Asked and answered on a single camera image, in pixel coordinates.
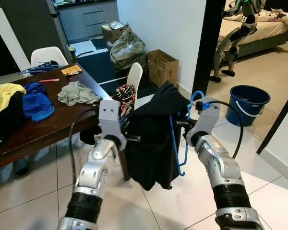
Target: blue cloth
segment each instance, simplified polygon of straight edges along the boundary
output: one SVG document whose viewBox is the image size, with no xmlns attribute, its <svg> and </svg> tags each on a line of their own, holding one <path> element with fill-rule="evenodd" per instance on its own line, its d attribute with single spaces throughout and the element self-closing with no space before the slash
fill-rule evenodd
<svg viewBox="0 0 288 230">
<path fill-rule="evenodd" d="M 54 113 L 55 108 L 46 96 L 46 89 L 42 83 L 30 82 L 24 88 L 27 90 L 23 96 L 23 110 L 26 118 L 38 122 Z"/>
</svg>

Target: white wall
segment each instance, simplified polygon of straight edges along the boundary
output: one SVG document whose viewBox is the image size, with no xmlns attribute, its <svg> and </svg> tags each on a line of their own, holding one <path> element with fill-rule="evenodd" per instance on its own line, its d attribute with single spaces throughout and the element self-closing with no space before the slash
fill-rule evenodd
<svg viewBox="0 0 288 230">
<path fill-rule="evenodd" d="M 288 113 L 261 156 L 288 179 Z"/>
<path fill-rule="evenodd" d="M 179 60 L 178 83 L 192 92 L 206 0 L 117 0 L 120 21 L 146 43 Z"/>
<path fill-rule="evenodd" d="M 30 68 L 30 62 L 24 54 L 8 19 L 0 8 L 0 35 L 14 58 L 20 71 Z"/>
</svg>

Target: pink pen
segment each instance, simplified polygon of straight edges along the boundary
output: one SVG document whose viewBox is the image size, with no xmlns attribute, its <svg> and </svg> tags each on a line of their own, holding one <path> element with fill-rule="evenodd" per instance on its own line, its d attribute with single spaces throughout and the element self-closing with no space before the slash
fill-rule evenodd
<svg viewBox="0 0 288 230">
<path fill-rule="evenodd" d="M 38 82 L 43 83 L 43 82 L 51 82 L 51 81 L 59 81 L 59 79 L 56 78 L 56 79 L 41 80 L 41 81 L 39 80 Z"/>
</svg>

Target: wooden table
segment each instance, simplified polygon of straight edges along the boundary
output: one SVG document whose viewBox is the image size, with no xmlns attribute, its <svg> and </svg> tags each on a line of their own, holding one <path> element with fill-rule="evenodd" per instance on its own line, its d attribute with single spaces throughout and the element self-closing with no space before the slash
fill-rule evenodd
<svg viewBox="0 0 288 230">
<path fill-rule="evenodd" d="M 58 93 L 61 91 L 62 87 L 68 85 L 70 81 L 80 81 L 82 84 L 93 89 L 94 92 L 103 99 L 110 99 L 109 95 L 83 68 L 82 73 L 74 75 L 71 80 L 66 78 L 60 69 L 40 73 L 13 82 L 25 86 L 31 81 L 38 82 L 39 80 L 46 79 L 60 79 L 60 81 L 45 83 L 47 96 L 52 101 L 55 112 L 41 122 L 33 122 L 28 119 L 22 128 L 11 133 L 6 143 L 0 147 L 0 167 L 68 137 L 71 124 L 77 115 L 90 107 L 88 104 L 79 103 L 74 106 L 68 106 L 58 101 Z M 91 111 L 80 118 L 79 122 L 74 127 L 74 133 L 97 124 L 98 108 L 96 111 Z"/>
</svg>

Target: white chair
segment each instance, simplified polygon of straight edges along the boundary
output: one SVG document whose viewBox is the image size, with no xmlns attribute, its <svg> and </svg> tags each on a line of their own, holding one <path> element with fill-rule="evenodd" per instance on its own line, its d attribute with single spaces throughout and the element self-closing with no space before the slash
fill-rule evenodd
<svg viewBox="0 0 288 230">
<path fill-rule="evenodd" d="M 134 99 L 134 109 L 137 109 L 137 97 L 138 97 L 138 88 L 140 84 L 140 80 L 143 74 L 143 69 L 141 65 L 135 62 L 129 71 L 127 77 L 127 85 L 133 85 L 135 89 L 135 99 Z"/>
<path fill-rule="evenodd" d="M 59 48 L 45 47 L 36 49 L 31 54 L 31 67 L 39 66 L 40 62 L 56 61 L 59 65 L 67 66 L 68 62 Z"/>
</svg>

